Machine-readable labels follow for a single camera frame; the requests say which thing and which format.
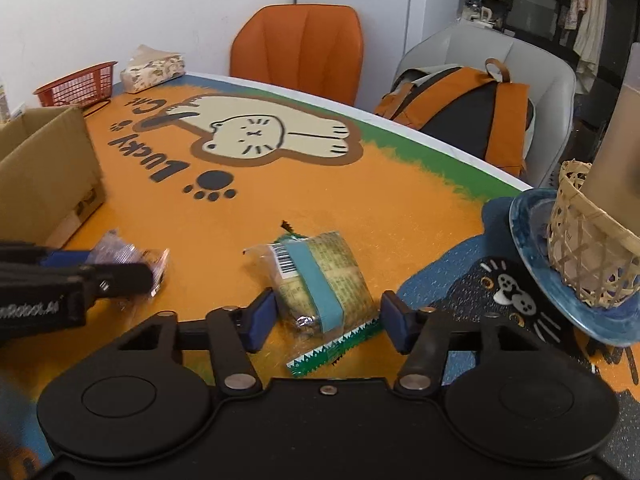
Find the purple clear snack packet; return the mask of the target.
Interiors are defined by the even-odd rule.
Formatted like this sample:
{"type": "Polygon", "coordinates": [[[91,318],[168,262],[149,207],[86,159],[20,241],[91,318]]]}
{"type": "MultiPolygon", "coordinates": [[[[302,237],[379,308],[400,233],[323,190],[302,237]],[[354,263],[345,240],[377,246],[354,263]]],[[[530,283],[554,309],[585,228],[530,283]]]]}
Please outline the purple clear snack packet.
{"type": "Polygon", "coordinates": [[[103,297],[153,298],[163,285],[169,255],[168,248],[142,249],[111,230],[90,250],[86,263],[96,271],[103,297]]]}

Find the large green snack bag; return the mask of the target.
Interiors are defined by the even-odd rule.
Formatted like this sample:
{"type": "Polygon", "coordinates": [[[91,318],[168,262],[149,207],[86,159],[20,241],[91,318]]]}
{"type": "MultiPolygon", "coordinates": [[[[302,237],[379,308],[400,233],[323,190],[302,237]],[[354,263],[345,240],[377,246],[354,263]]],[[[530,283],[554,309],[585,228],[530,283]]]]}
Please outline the large green snack bag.
{"type": "MultiPolygon", "coordinates": [[[[282,223],[282,229],[284,234],[295,232],[288,222],[282,223]]],[[[381,330],[380,310],[373,320],[339,335],[311,336],[291,324],[288,326],[294,330],[295,342],[292,359],[286,363],[286,368],[291,375],[304,377],[322,366],[338,362],[349,350],[376,335],[381,330]]]]}

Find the green bean cake pack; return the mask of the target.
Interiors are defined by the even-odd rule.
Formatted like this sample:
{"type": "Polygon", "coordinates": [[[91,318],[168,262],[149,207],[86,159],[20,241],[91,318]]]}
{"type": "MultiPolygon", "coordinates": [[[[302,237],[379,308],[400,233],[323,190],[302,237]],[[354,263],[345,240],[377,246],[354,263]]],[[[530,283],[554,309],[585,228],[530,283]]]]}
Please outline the green bean cake pack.
{"type": "Polygon", "coordinates": [[[378,315],[360,266],[340,233],[287,232],[244,252],[268,276],[285,321],[303,334],[339,335],[378,315]]]}

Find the brown cardboard box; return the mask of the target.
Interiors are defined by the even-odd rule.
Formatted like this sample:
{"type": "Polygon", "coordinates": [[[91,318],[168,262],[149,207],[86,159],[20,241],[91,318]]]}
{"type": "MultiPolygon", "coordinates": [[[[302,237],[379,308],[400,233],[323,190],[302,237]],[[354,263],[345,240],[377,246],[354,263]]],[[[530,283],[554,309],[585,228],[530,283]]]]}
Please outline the brown cardboard box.
{"type": "Polygon", "coordinates": [[[2,240],[64,246],[105,200],[81,109],[31,108],[3,125],[0,185],[2,240]]]}

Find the colourful cat table mat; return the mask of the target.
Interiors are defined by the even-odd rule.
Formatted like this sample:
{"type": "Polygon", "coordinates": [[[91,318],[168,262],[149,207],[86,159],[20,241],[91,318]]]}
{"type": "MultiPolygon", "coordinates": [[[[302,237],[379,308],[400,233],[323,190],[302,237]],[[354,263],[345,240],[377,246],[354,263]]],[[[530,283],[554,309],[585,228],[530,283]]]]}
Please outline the colourful cat table mat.
{"type": "Polygon", "coordinates": [[[639,306],[586,311],[548,267],[555,194],[374,115],[187,76],[85,112],[104,203],[62,247],[114,230],[170,251],[160,291],[85,325],[1,341],[6,479],[634,479],[639,306]],[[337,232],[380,310],[452,318],[442,384],[397,392],[381,330],[296,377],[294,330],[220,392],[205,318],[270,286],[244,250],[337,232]]]}

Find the woven bamboo basket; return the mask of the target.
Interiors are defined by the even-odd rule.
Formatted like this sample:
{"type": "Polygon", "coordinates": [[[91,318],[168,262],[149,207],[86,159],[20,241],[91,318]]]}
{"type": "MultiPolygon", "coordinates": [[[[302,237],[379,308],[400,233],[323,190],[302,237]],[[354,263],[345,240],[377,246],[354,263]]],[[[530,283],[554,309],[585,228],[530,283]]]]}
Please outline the woven bamboo basket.
{"type": "Polygon", "coordinates": [[[561,165],[547,229],[548,258],[580,301],[614,309],[639,291],[639,237],[582,192],[590,169],[578,160],[561,165]]]}

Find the red plastic basket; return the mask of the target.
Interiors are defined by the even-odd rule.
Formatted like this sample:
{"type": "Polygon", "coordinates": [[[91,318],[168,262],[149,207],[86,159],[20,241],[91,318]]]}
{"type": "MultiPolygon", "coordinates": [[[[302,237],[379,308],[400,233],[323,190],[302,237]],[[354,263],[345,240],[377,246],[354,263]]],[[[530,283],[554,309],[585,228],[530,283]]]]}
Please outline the red plastic basket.
{"type": "Polygon", "coordinates": [[[34,95],[43,107],[92,107],[111,99],[115,65],[115,61],[108,61],[83,68],[44,84],[34,95]]]}

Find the orange black backpack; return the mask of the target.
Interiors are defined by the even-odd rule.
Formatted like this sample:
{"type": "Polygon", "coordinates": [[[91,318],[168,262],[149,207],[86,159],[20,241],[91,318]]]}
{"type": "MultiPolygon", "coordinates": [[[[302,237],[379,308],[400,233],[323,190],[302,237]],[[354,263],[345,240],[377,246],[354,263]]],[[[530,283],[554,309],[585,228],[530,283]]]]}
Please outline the orange black backpack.
{"type": "Polygon", "coordinates": [[[510,174],[526,174],[536,108],[529,86],[488,58],[481,70],[457,64],[410,67],[375,114],[420,131],[510,174]]]}

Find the patterned tissue pack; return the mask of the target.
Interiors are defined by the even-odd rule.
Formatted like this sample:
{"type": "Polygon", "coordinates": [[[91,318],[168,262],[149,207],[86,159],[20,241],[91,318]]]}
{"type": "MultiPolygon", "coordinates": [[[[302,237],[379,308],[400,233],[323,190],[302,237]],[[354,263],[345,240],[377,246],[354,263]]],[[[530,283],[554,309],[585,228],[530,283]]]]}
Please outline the patterned tissue pack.
{"type": "Polygon", "coordinates": [[[153,88],[166,81],[183,76],[186,63],[178,52],[167,52],[152,49],[140,44],[127,66],[120,72],[122,90],[137,94],[153,88]]]}

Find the grey chair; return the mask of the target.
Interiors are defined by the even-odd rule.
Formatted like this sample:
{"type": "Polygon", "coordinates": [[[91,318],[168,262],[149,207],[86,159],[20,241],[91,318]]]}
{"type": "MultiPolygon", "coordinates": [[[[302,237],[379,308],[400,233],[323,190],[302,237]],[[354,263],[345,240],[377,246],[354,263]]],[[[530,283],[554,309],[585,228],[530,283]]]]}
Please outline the grey chair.
{"type": "Polygon", "coordinates": [[[575,91],[554,54],[459,22],[401,59],[375,113],[541,186],[570,136],[575,91]]]}

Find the orange chair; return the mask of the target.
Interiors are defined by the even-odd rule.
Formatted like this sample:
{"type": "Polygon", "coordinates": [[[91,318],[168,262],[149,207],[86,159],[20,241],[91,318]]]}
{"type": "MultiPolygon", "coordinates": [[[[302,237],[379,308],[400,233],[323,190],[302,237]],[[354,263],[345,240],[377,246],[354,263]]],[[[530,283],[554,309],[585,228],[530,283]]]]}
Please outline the orange chair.
{"type": "Polygon", "coordinates": [[[275,4],[256,12],[235,36],[229,74],[352,105],[362,62],[353,8],[275,4]]]}

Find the hanging clothes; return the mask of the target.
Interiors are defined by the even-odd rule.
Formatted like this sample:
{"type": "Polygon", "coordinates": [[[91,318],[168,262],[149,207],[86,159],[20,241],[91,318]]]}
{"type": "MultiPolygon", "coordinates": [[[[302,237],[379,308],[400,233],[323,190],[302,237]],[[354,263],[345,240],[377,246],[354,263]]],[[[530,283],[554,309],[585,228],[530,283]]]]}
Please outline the hanging clothes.
{"type": "Polygon", "coordinates": [[[598,76],[606,14],[608,0],[570,0],[561,12],[561,28],[577,32],[573,51],[578,55],[579,93],[588,93],[598,76]]]}

